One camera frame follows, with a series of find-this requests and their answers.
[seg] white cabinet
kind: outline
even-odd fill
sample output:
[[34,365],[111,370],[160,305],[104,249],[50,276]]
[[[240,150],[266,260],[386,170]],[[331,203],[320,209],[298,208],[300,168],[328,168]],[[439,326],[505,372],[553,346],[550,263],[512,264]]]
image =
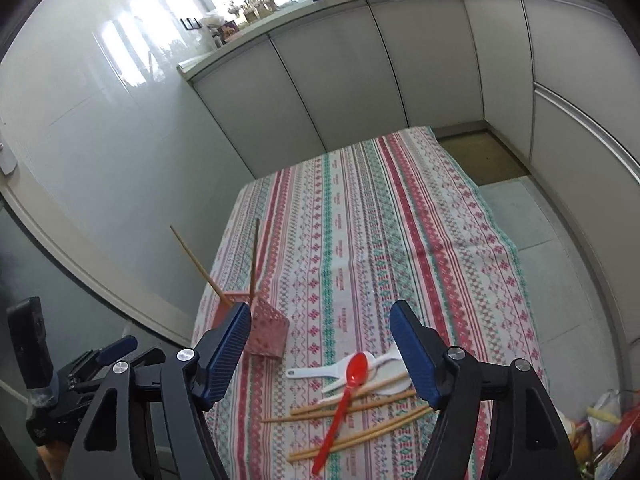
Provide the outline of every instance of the white cabinet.
[[478,53],[484,118],[529,158],[533,70],[522,2],[464,1]]
[[268,38],[239,47],[194,86],[255,178],[324,153]]
[[622,320],[621,336],[631,342],[640,336],[640,167],[551,92],[536,90],[535,110],[531,164],[591,246]]
[[370,0],[410,126],[482,120],[476,51],[462,0]]
[[535,80],[571,101],[640,158],[640,57],[596,0],[523,0]]
[[303,18],[271,37],[327,150],[407,126],[366,2]]

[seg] white plastic scoop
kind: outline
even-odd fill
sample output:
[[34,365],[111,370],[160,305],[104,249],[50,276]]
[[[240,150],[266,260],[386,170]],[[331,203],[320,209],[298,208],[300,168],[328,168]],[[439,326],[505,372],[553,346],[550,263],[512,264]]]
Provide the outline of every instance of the white plastic scoop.
[[[389,361],[402,361],[402,355],[400,354],[398,345],[396,345],[396,343],[393,343],[391,345],[391,348],[389,348],[389,350],[387,350],[381,356],[376,357],[375,359],[373,359],[373,361],[369,361],[369,380],[372,379],[372,371],[375,371],[376,368],[381,367],[383,364],[388,363]],[[344,375],[342,375],[340,378],[338,378],[337,381],[334,381],[333,383],[328,384],[327,386],[322,388],[322,393],[326,394],[332,390],[335,390],[336,388],[344,386],[345,384],[346,380]]]
[[[371,364],[375,361],[375,357],[371,352],[363,352],[364,355],[367,356],[367,363],[369,363],[369,380],[372,379],[373,375],[371,373]],[[351,358],[355,355],[353,354],[347,355],[347,357],[343,357],[337,363],[327,366],[316,366],[310,368],[289,368],[284,372],[285,377],[289,379],[308,379],[311,377],[335,377],[336,379],[341,379],[342,384],[346,384],[346,376],[345,373],[347,371],[347,365]]]
[[[392,377],[398,377],[398,375],[403,372],[407,373],[404,361],[395,360],[386,362],[386,364],[380,365],[378,367],[376,382],[371,384],[371,386],[375,386],[376,383],[382,383],[383,381],[386,381],[387,379],[390,379]],[[405,377],[404,379],[399,379],[395,383],[389,384],[388,386],[383,386],[380,389],[373,390],[371,393],[376,395],[391,396],[399,394],[400,392],[404,392],[409,386],[411,386],[411,377],[409,377],[409,375],[407,374],[407,377]],[[322,402],[325,402],[326,400],[335,400],[340,399],[341,397],[342,394],[336,394],[330,397],[323,397],[320,400]]]

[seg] white wall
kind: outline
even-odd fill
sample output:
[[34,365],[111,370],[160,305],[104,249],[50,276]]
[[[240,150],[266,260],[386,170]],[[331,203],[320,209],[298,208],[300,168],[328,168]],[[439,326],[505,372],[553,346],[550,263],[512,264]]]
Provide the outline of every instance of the white wall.
[[204,285],[168,225],[209,266],[252,177],[175,69],[208,47],[174,1],[44,0],[0,64],[0,128],[108,259],[194,317]]

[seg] table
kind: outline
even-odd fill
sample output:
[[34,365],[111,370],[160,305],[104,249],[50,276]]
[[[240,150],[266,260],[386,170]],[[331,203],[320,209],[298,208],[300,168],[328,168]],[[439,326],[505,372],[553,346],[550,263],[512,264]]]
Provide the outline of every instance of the table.
[[[248,288],[256,217],[258,287],[289,317],[290,330],[281,361],[242,356],[225,398],[206,416],[232,479],[310,478],[310,462],[286,457],[320,444],[330,420],[260,420],[320,399],[325,383],[288,380],[283,371],[331,364],[353,351],[385,352],[395,300],[407,300],[446,343],[496,364],[528,359],[546,380],[516,248],[430,128],[361,142],[248,184],[211,272],[225,290]],[[207,287],[194,343],[216,305]],[[413,407],[409,399],[354,413],[341,435]],[[330,455],[326,478],[412,478],[435,419]],[[489,424],[484,402],[471,479],[482,469]]]

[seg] red spoon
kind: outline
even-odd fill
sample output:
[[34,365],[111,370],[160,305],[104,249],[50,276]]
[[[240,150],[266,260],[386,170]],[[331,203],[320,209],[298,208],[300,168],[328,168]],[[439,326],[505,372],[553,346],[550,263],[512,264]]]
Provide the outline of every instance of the red spoon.
[[322,447],[314,460],[314,466],[311,468],[311,472],[317,475],[324,467],[326,458],[329,456],[329,450],[334,443],[335,434],[338,433],[338,429],[342,424],[342,420],[347,415],[347,408],[349,407],[349,401],[351,400],[351,392],[354,388],[362,386],[367,381],[369,375],[369,362],[367,356],[363,352],[358,352],[354,355],[349,364],[347,365],[347,385],[344,388],[344,393],[338,404],[338,409],[335,410],[334,420],[332,420],[329,431],[327,432]]

